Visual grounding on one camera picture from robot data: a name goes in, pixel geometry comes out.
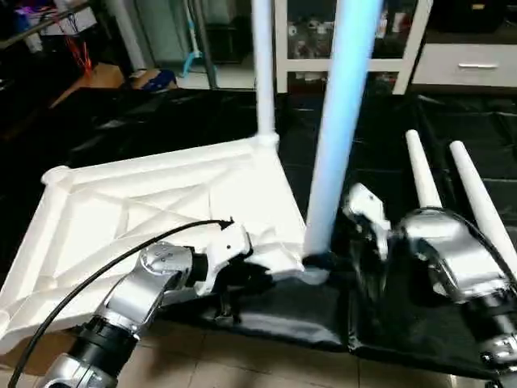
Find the cabinet drawer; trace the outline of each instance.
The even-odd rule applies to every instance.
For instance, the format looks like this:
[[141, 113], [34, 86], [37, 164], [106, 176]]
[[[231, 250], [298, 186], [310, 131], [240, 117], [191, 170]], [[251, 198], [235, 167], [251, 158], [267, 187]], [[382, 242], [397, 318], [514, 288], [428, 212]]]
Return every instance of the cabinet drawer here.
[[517, 86], [517, 46], [426, 44], [413, 83]]

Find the blue object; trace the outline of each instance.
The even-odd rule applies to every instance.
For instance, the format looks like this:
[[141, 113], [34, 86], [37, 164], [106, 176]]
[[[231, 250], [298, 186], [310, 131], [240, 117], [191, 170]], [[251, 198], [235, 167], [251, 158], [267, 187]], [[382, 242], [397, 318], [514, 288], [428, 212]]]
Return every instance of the blue object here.
[[29, 23], [29, 18], [27, 17], [27, 14], [22, 12], [22, 10], [16, 11], [16, 17], [15, 17], [15, 28], [17, 32], [23, 32], [25, 30], [28, 30], [31, 27], [31, 24]]
[[156, 77], [149, 80], [141, 89], [143, 91], [160, 91], [167, 88], [171, 82], [176, 83], [174, 72], [161, 70]]
[[327, 252], [330, 245], [382, 3], [346, 0], [338, 4], [307, 216], [306, 255]]
[[192, 62], [197, 59], [197, 58], [201, 58], [203, 56], [202, 53], [190, 53], [188, 54], [188, 57], [187, 59], [185, 60], [185, 63], [183, 63], [183, 72], [181, 74], [181, 76], [183, 78], [185, 78], [187, 75], [188, 75], [188, 72], [189, 70], [191, 69], [191, 66], [192, 66]]

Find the red wire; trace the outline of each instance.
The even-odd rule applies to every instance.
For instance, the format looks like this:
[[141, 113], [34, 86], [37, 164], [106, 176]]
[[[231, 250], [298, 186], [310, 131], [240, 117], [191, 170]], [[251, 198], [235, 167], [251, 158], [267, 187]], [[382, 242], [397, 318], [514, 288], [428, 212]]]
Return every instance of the red wire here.
[[75, 40], [71, 38], [68, 34], [66, 34], [65, 30], [61, 26], [59, 20], [55, 15], [53, 15], [53, 18], [61, 30], [61, 33], [65, 37], [66, 46], [72, 53], [72, 57], [74, 57], [75, 62], [77, 63], [79, 69], [84, 70], [86, 76], [90, 77], [91, 75], [91, 59], [90, 54], [88, 53], [88, 48], [86, 46], [86, 42], [82, 42], [82, 53], [79, 50], [79, 47], [77, 46]]

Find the drawer handle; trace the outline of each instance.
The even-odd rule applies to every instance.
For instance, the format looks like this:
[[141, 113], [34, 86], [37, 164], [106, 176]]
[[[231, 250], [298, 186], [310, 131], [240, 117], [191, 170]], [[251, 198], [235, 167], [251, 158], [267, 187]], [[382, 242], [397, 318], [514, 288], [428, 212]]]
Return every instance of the drawer handle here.
[[496, 63], [459, 63], [460, 69], [494, 70], [499, 67]]

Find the metal pole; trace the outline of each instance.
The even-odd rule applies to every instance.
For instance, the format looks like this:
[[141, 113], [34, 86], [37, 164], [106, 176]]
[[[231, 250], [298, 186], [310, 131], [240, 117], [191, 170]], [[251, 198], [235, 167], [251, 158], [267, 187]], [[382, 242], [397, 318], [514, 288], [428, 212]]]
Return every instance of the metal pole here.
[[382, 0], [342, 0], [310, 192], [305, 255], [329, 249]]
[[28, 36], [30, 36], [32, 34], [36, 34], [37, 32], [39, 32], [39, 31], [41, 31], [41, 30], [43, 30], [43, 29], [45, 29], [45, 28], [47, 28], [49, 26], [52, 26], [53, 24], [56, 23], [56, 19], [57, 20], [62, 20], [64, 18], [67, 18], [70, 15], [75, 14], [76, 12], [84, 10], [88, 6], [90, 6], [88, 4], [88, 1], [82, 2], [81, 4], [73, 6], [72, 8], [70, 8], [67, 11], [60, 12], [59, 14], [57, 14], [55, 17], [53, 17], [51, 19], [44, 20], [43, 22], [38, 23], [34, 27], [31, 27], [31, 28], [29, 28], [29, 29], [27, 29], [27, 30], [25, 30], [23, 32], [20, 32], [18, 35], [12, 36], [11, 38], [9, 38], [7, 40], [0, 40], [0, 50], [7, 49], [11, 45], [13, 45], [15, 43], [18, 43], [21, 40], [24, 40]]
[[200, 36], [199, 44], [201, 46], [201, 52], [203, 53], [204, 67], [207, 70], [208, 85], [210, 86], [210, 89], [214, 90], [217, 89], [217, 78], [212, 61], [212, 53], [210, 53], [207, 29], [204, 22], [203, 4], [201, 3], [201, 0], [191, 0], [191, 4], [194, 11], [195, 21], [197, 22], [197, 32]]

